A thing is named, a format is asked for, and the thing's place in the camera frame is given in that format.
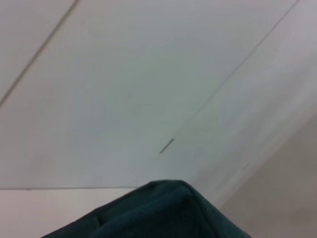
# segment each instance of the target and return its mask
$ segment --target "white wall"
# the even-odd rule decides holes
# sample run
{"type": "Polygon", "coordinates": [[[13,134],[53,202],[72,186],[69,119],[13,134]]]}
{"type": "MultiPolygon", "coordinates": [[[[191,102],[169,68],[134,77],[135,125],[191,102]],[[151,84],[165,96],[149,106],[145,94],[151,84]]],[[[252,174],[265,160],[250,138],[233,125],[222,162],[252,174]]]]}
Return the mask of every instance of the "white wall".
{"type": "Polygon", "coordinates": [[[131,190],[0,190],[0,237],[42,237],[131,190]]]}
{"type": "Polygon", "coordinates": [[[255,238],[316,237],[317,116],[222,207],[255,238]]]}

